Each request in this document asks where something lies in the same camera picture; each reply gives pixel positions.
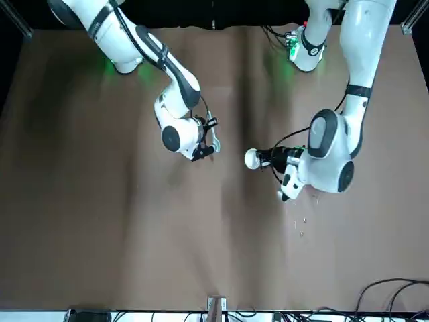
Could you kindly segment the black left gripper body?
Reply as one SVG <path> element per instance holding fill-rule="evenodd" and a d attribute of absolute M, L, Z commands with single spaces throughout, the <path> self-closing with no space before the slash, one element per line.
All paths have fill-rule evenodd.
<path fill-rule="evenodd" d="M 294 156 L 295 148 L 276 147 L 272 151 L 271 165 L 275 170 L 285 170 L 288 156 Z"/>

